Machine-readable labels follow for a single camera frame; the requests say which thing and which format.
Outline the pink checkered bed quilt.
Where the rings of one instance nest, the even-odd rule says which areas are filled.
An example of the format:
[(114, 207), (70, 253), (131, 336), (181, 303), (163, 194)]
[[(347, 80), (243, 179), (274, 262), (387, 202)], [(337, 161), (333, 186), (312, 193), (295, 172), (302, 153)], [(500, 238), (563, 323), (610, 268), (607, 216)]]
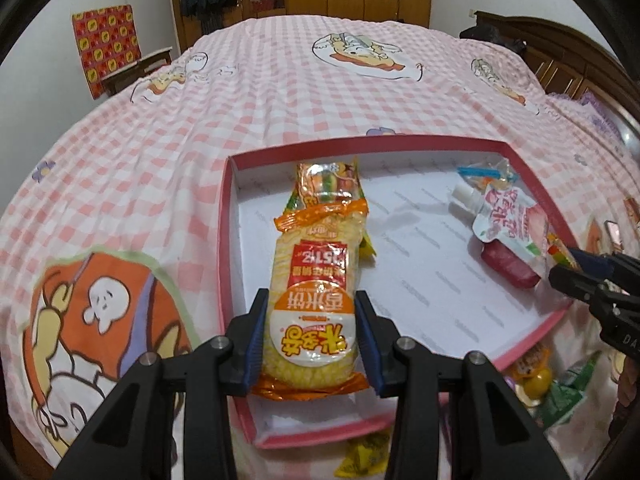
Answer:
[[(129, 349), (186, 350), (215, 335), (218, 217), (236, 154), (354, 136), (501, 141), (533, 170), (585, 245), (614, 221), (639, 167), (593, 104), (548, 93), (511, 50), (394, 22), (249, 20), (64, 133), (1, 218), (1, 354), (15, 427), (56, 466)], [(594, 343), (567, 310), (564, 360)]]

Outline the red jelly pouch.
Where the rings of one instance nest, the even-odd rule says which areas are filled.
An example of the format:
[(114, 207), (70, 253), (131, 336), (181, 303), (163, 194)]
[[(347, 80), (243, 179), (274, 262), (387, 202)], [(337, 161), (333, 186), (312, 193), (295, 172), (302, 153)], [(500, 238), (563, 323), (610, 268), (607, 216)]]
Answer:
[(498, 240), (485, 243), (480, 258), (516, 288), (532, 289), (540, 281), (540, 276), (528, 264)]

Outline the yellow candy packet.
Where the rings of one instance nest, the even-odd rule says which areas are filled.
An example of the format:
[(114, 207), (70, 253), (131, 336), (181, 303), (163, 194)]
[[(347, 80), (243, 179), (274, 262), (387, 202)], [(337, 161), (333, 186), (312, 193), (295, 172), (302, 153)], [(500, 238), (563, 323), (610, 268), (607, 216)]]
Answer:
[(390, 430), (378, 431), (349, 439), (346, 454), (334, 476), (341, 479), (359, 479), (384, 474), (390, 457)]

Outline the clear candy bag blue clip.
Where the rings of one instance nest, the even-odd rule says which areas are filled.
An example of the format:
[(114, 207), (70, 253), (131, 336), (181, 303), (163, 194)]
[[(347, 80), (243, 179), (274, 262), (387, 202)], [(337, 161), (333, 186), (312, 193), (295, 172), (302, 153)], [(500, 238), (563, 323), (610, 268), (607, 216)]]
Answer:
[(472, 165), (459, 166), (457, 173), (466, 184), (482, 192), (488, 185), (495, 188), (510, 188), (520, 180), (520, 176), (506, 158), (500, 158), (494, 162), (474, 162)]

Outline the dark wooden headboard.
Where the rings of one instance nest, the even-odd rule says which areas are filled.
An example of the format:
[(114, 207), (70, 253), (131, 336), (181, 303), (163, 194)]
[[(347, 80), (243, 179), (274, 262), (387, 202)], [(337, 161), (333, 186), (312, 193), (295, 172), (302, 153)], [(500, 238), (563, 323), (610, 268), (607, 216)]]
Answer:
[(474, 13), (462, 39), (492, 42), (517, 53), (548, 93), (578, 99), (593, 93), (634, 130), (639, 128), (639, 84), (614, 56), (582, 32), (544, 18)]

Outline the orange jelly cup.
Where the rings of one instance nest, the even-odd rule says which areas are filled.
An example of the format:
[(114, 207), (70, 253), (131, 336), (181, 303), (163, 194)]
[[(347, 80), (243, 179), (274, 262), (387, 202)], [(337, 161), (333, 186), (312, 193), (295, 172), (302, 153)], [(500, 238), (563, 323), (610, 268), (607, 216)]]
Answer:
[(550, 389), (553, 372), (549, 358), (549, 348), (538, 342), (506, 372), (506, 380), (526, 408), (536, 408)]

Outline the small yellow snack packet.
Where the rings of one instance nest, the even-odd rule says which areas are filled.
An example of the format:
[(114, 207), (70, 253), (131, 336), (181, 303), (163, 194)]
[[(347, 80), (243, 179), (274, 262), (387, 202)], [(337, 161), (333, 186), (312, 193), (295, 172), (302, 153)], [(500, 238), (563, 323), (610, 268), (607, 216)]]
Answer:
[(361, 260), (372, 260), (376, 256), (376, 251), (366, 230), (362, 231), (362, 237), (358, 245), (358, 256)]

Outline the pink peach jelly pouch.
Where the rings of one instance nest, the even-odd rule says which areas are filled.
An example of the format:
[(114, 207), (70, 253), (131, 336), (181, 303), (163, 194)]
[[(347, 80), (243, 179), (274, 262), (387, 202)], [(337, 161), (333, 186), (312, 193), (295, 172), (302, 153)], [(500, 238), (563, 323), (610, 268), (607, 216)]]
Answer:
[(547, 253), (548, 217), (520, 188), (488, 184), (480, 192), (459, 183), (452, 197), (474, 214), (472, 230), (481, 242), (500, 242), (527, 264)]

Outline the colorful gummy candy packet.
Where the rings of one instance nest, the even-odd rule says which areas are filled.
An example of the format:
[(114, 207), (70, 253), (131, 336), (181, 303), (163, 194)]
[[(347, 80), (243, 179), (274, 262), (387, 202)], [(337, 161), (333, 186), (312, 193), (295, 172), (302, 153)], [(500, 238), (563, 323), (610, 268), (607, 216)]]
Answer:
[(580, 270), (580, 265), (563, 241), (553, 232), (547, 233), (547, 254), (555, 266)]

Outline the orange rice cracker pack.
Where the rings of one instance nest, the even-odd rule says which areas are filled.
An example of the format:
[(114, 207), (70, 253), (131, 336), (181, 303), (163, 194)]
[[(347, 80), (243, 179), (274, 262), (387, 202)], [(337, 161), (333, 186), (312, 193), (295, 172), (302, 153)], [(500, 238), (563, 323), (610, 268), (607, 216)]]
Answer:
[(363, 198), (287, 211), (274, 220), (262, 348), (252, 393), (310, 401), (369, 387), (357, 370), (355, 290), (366, 232)]

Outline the orange green gummy packet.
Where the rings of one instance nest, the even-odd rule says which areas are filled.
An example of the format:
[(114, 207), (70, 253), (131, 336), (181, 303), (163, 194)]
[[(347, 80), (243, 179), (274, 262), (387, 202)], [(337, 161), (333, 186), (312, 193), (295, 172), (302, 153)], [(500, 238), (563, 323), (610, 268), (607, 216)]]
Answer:
[(296, 166), (294, 188), (284, 212), (319, 204), (351, 202), (363, 197), (358, 159), (351, 162), (300, 162)]

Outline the dark wooden side table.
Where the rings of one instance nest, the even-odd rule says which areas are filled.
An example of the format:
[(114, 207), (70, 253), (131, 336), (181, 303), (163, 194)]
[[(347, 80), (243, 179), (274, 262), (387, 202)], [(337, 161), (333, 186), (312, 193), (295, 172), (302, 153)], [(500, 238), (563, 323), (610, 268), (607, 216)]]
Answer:
[(172, 47), (156, 50), (133, 63), (122, 66), (102, 79), (107, 96), (114, 96), (136, 80), (148, 76), (158, 68), (171, 63)]

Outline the red shallow cardboard box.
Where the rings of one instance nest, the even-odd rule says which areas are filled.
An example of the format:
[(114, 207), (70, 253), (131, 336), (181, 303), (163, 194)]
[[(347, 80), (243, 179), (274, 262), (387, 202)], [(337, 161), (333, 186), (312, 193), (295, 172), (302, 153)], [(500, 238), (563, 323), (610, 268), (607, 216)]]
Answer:
[(546, 212), (560, 239), (574, 235), (525, 160), (501, 141), (460, 136), (354, 136), (230, 156), (218, 217), (221, 323), (245, 313), (271, 278), (274, 218), (291, 195), (299, 162), (356, 160), (375, 249), (359, 287), (375, 311), (434, 352), (484, 352), (506, 368), (558, 324), (570, 300), (546, 283), (510, 285), (480, 258), (471, 218), (452, 206), (462, 166), (507, 160), (518, 186)]

